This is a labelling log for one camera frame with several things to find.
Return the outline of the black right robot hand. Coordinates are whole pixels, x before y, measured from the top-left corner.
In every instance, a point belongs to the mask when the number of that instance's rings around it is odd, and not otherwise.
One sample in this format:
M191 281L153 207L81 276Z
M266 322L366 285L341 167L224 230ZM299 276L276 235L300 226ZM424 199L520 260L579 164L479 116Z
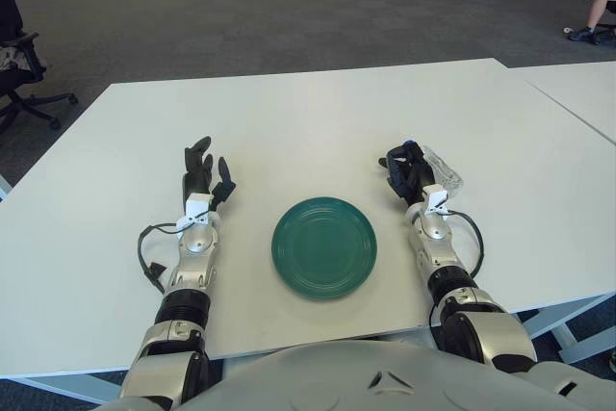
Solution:
M432 167L415 141L389 150L378 163L387 169L387 182L408 206L424 201L424 187L435 184Z

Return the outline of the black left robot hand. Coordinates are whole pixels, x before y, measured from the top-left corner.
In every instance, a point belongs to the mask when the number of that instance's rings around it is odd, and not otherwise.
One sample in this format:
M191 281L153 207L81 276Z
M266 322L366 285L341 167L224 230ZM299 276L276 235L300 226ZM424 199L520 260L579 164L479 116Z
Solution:
M223 157L218 159L218 175L220 181L210 191L213 179L214 158L206 151L211 145L211 137L206 136L193 146L184 150L185 173L182 179L183 198L187 200L192 193L210 194L212 201L209 209L216 211L218 205L225 202L236 188Z

